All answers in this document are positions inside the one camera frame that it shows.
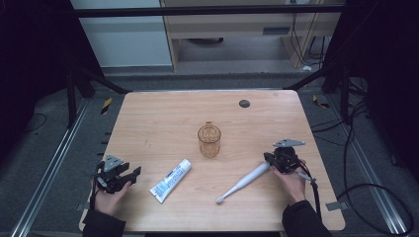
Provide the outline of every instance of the white tube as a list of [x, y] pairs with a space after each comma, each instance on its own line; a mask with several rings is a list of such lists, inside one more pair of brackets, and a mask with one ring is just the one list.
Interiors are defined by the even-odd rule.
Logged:
[[182, 180], [182, 178], [191, 170], [191, 162], [187, 159], [179, 163], [174, 170], [172, 170], [160, 183], [151, 188], [151, 193], [155, 198], [163, 203], [164, 199], [172, 192], [176, 185]]

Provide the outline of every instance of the white electric toothbrush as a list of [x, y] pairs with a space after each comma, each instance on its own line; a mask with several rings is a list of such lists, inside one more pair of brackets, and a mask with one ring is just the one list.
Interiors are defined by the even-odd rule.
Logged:
[[225, 193], [223, 196], [217, 198], [216, 203], [218, 203], [218, 204], [222, 203], [225, 200], [225, 198], [227, 198], [229, 195], [231, 195], [232, 193], [244, 188], [245, 186], [250, 184], [250, 182], [256, 180], [256, 178], [258, 178], [260, 175], [265, 173], [265, 171], [267, 171], [270, 166], [271, 166], [271, 164], [268, 161], [266, 161], [262, 165], [258, 166], [252, 172], [250, 172], [245, 177], [243, 177], [239, 182], [237, 182], [237, 184], [233, 188], [231, 188], [227, 193]]

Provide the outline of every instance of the wooden table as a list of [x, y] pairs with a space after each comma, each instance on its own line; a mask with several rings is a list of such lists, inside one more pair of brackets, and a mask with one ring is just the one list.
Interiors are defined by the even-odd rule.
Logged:
[[[241, 108], [241, 100], [250, 107]], [[205, 158], [199, 148], [198, 130], [206, 121], [221, 130], [214, 158]], [[294, 91], [127, 94], [106, 154], [129, 162], [128, 172], [137, 166], [142, 171], [117, 217], [127, 221], [126, 231], [282, 231], [288, 201], [271, 172], [222, 204], [215, 200], [263, 163], [263, 153], [272, 152], [272, 144], [284, 138], [306, 142], [294, 149], [317, 179], [323, 222], [329, 230], [343, 229], [341, 211], [325, 207], [336, 198]], [[192, 163], [191, 171], [160, 203], [149, 190], [183, 159]], [[309, 184], [306, 196], [314, 206]]]

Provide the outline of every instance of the cabinet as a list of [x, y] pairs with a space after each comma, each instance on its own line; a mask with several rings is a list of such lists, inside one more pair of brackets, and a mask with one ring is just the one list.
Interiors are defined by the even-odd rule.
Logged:
[[[162, 7], [281, 5], [286, 0], [160, 0]], [[309, 4], [342, 3], [344, 0], [309, 0]], [[278, 35], [294, 67], [300, 66], [293, 45], [304, 54], [313, 37], [332, 36], [340, 13], [235, 14], [166, 16], [164, 18], [173, 66], [182, 39], [264, 37]]]

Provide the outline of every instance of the cable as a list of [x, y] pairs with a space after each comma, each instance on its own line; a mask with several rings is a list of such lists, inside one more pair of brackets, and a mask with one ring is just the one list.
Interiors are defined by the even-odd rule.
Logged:
[[[296, 2], [294, 0], [292, 0], [291, 3], [293, 5], [296, 4]], [[320, 62], [309, 62], [309, 61], [306, 61], [304, 59], [304, 55], [302, 53], [301, 45], [299, 44], [298, 36], [296, 35], [296, 31], [295, 31], [295, 22], [296, 22], [296, 13], [293, 13], [293, 29], [291, 31], [291, 45], [293, 47], [294, 52], [296, 53], [296, 55], [298, 57], [299, 62], [302, 63], [303, 65], [306, 65], [306, 66], [319, 64]], [[314, 19], [311, 21], [311, 24], [310, 24], [310, 27], [309, 27], [308, 31], [311, 31], [313, 23], [314, 23]], [[296, 44], [298, 45], [299, 52], [297, 51], [297, 49], [295, 48], [295, 45], [293, 44], [293, 37], [295, 37], [295, 39], [296, 39]]]
[[[348, 180], [347, 180], [347, 157], [348, 156], [347, 156], [347, 154], [348, 154], [348, 148], [349, 148], [349, 143], [350, 143], [350, 137], [351, 137], [351, 134], [354, 132], [353, 118], [354, 118], [354, 115], [356, 114], [356, 111], [359, 108], [361, 108], [361, 104], [362, 103], [358, 103], [354, 107], [351, 115], [349, 116], [349, 118], [350, 118], [350, 130], [349, 130], [349, 134], [348, 134], [348, 139], [347, 139], [346, 144], [345, 144], [344, 157], [343, 157], [344, 158], [344, 160], [343, 160], [343, 165], [344, 165], [343, 178], [344, 178], [344, 188], [345, 188], [345, 191], [344, 191], [344, 193], [342, 193], [341, 195], [339, 195], [337, 197], [337, 199], [341, 198], [342, 195], [345, 195], [345, 197], [347, 198], [347, 201], [348, 201], [349, 206], [352, 207], [352, 209], [354, 210], [355, 214], [359, 218], [361, 218], [366, 224], [368, 224], [372, 229], [374, 229], [375, 231], [377, 231], [377, 232], [379, 232], [381, 234], [389, 235], [389, 236], [404, 236], [404, 235], [407, 235], [408, 233], [410, 233], [413, 230], [413, 227], [414, 227], [413, 215], [408, 210], [406, 204], [395, 193], [393, 193], [392, 191], [390, 191], [389, 189], [387, 189], [387, 188], [385, 188], [383, 186], [379, 186], [379, 185], [375, 185], [375, 184], [359, 184], [359, 185], [355, 185], [355, 186], [353, 186], [351, 188], [348, 188]], [[409, 218], [410, 218], [410, 226], [407, 229], [407, 231], [405, 231], [403, 233], [399, 233], [399, 234], [394, 234], [394, 233], [391, 233], [389, 231], [380, 229], [379, 227], [376, 227], [375, 225], [373, 225], [372, 223], [370, 223], [369, 221], [367, 221], [363, 216], [361, 216], [361, 214], [357, 211], [356, 207], [352, 203], [352, 200], [351, 200], [351, 197], [349, 195], [349, 192], [352, 191], [352, 190], [354, 190], [354, 189], [356, 189], [356, 188], [365, 187], [365, 186], [372, 186], [372, 187], [383, 189], [383, 190], [387, 191], [389, 194], [391, 194], [403, 206], [403, 208], [405, 209], [406, 213], [409, 215]]]

